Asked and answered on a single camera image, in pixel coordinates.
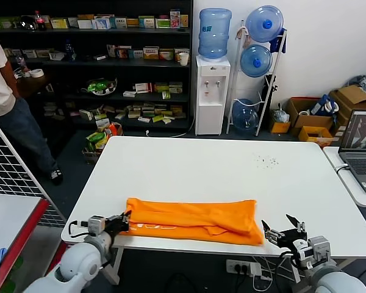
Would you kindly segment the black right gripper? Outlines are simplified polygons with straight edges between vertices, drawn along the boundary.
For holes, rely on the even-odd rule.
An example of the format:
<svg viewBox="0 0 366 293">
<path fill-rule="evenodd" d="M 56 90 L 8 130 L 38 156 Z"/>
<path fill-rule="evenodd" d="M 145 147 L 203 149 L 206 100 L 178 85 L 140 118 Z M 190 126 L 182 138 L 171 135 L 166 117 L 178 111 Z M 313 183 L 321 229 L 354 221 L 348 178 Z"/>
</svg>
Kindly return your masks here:
<svg viewBox="0 0 366 293">
<path fill-rule="evenodd" d="M 279 247 L 294 247 L 293 242 L 296 240 L 307 240 L 307 233 L 305 223 L 300 222 L 296 217 L 286 214 L 287 219 L 293 225 L 292 229 L 284 231 L 276 231 L 271 229 L 270 226 L 261 220 L 264 229 L 264 236 L 266 240 L 271 243 L 277 243 L 279 241 Z"/>
</svg>

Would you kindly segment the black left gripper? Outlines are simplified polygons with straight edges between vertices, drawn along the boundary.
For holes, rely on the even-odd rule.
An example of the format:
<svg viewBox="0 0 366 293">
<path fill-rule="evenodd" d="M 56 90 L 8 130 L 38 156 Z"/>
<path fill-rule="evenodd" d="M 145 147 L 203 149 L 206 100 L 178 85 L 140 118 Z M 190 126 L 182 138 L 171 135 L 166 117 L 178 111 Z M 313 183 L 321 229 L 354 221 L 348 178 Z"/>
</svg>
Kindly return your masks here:
<svg viewBox="0 0 366 293">
<path fill-rule="evenodd" d="M 132 211 L 123 212 L 122 215 L 111 216 L 106 219 L 105 232 L 107 234 L 120 234 L 129 231 L 129 218 Z"/>
</svg>

